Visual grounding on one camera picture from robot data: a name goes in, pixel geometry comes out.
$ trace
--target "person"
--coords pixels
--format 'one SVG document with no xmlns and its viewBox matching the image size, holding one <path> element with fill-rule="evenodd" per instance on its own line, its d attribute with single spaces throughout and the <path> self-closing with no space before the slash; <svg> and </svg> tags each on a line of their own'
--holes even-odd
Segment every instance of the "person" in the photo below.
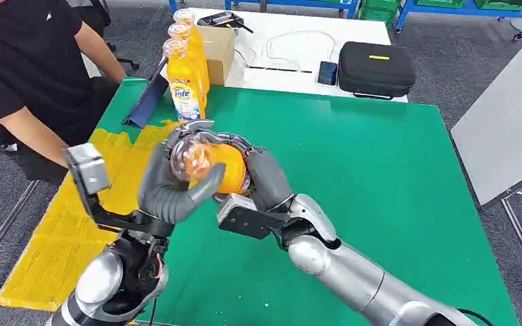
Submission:
<svg viewBox="0 0 522 326">
<path fill-rule="evenodd" d="M 81 53 L 109 78 L 89 78 Z M 0 145 L 27 179 L 59 183 L 126 77 L 65 0 L 0 0 Z"/>
</svg>

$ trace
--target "orange bottle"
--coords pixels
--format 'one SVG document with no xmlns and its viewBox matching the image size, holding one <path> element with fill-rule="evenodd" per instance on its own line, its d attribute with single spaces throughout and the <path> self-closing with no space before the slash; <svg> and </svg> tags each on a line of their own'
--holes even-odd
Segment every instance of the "orange bottle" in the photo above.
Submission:
<svg viewBox="0 0 522 326">
<path fill-rule="evenodd" d="M 195 14 L 189 9 L 179 9 L 173 14 L 175 22 L 185 24 L 190 27 L 189 39 L 187 40 L 189 48 L 197 53 L 203 65 L 203 87 L 205 94 L 209 93 L 209 70 L 207 69 L 207 56 L 205 56 L 205 45 L 203 38 L 195 27 Z"/>
<path fill-rule="evenodd" d="M 207 65 L 203 66 L 203 58 L 201 57 L 199 50 L 196 48 L 194 44 L 190 44 L 188 42 L 189 36 L 191 34 L 191 26 L 176 22 L 175 24 L 172 24 L 169 27 L 167 33 L 172 39 L 180 39 L 183 42 L 187 43 L 187 51 L 185 51 L 185 55 L 189 57 L 191 60 L 193 60 L 196 63 L 196 66 L 198 67 L 201 94 L 203 95 L 203 102 L 205 106 L 207 106 L 207 93 L 205 91 L 209 88 L 209 76 L 207 72 Z"/>
<path fill-rule="evenodd" d="M 196 63 L 186 56 L 187 44 L 180 39 L 168 39 L 163 44 L 164 55 L 169 58 L 167 78 L 171 97 L 179 121 L 205 119 L 205 103 Z"/>
<path fill-rule="evenodd" d="M 243 194 L 250 184 L 249 173 L 241 152 L 227 144 L 211 144 L 198 139 L 178 143 L 173 149 L 171 170 L 180 179 L 195 184 L 219 162 L 225 163 L 225 174 L 217 192 Z"/>
</svg>

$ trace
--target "robot finger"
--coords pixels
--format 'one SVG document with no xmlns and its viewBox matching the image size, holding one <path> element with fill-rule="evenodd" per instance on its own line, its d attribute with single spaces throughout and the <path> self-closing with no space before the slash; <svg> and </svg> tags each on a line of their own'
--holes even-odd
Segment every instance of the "robot finger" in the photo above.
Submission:
<svg viewBox="0 0 522 326">
<path fill-rule="evenodd" d="M 223 143 L 232 145 L 237 148 L 243 157 L 247 157 L 249 152 L 254 148 L 253 145 L 245 138 L 238 134 L 231 134 L 229 132 L 219 132 L 217 136 Z"/>
<path fill-rule="evenodd" d="M 215 122 L 213 120 L 195 120 L 187 122 L 186 124 L 180 124 L 176 126 L 171 134 L 167 137 L 164 144 L 172 149 L 179 142 L 180 139 L 184 138 L 189 134 L 194 134 L 198 130 L 209 129 Z"/>
</svg>

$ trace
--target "black t-shirt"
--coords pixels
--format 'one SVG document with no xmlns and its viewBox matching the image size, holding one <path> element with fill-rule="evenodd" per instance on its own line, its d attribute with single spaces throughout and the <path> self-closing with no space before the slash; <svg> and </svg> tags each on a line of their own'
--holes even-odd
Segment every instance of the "black t-shirt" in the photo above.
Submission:
<svg viewBox="0 0 522 326">
<path fill-rule="evenodd" d="M 0 118 L 27 107 L 60 134 L 87 114 L 92 87 L 74 38 L 81 25 L 65 0 L 0 3 Z"/>
</svg>

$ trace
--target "green tabletop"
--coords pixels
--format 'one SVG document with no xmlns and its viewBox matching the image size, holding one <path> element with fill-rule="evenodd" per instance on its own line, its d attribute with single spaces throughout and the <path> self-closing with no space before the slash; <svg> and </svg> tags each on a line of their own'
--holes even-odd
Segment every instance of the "green tabletop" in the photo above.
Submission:
<svg viewBox="0 0 522 326">
<path fill-rule="evenodd" d="M 98 127 L 120 125 L 146 81 L 127 79 Z M 269 148 L 338 235 L 414 288 L 495 326 L 517 325 L 439 110 L 358 98 L 211 87 L 215 130 Z M 150 124 L 175 119 L 166 93 Z M 217 229 L 212 201 L 179 224 L 154 321 L 176 325 L 367 325 L 297 270 L 272 236 Z M 151 306 L 139 316 L 147 321 Z"/>
</svg>

